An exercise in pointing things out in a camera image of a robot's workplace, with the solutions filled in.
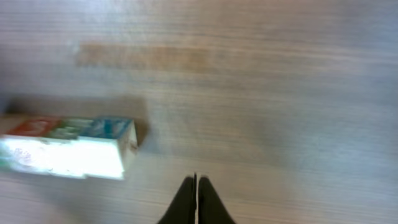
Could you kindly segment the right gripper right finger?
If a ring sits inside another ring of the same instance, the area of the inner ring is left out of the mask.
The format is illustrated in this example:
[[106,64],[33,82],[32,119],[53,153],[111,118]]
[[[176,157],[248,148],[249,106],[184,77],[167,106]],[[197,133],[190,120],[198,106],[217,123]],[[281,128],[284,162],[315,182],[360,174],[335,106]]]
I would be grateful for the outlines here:
[[198,223],[235,224],[210,179],[201,176],[198,184]]

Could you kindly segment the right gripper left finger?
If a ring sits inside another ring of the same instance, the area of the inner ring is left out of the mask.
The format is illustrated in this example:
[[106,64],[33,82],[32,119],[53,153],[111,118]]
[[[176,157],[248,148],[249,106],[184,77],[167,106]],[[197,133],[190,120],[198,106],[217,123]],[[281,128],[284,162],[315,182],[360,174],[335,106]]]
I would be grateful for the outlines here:
[[197,209],[197,175],[187,176],[158,224],[194,224]]

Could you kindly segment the yellow sided picture block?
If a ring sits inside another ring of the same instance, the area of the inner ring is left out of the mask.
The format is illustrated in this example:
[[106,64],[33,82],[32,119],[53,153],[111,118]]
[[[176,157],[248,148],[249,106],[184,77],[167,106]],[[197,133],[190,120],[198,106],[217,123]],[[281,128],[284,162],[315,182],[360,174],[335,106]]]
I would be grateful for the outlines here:
[[87,176],[123,180],[138,150],[135,122],[99,116],[79,134],[77,146]]

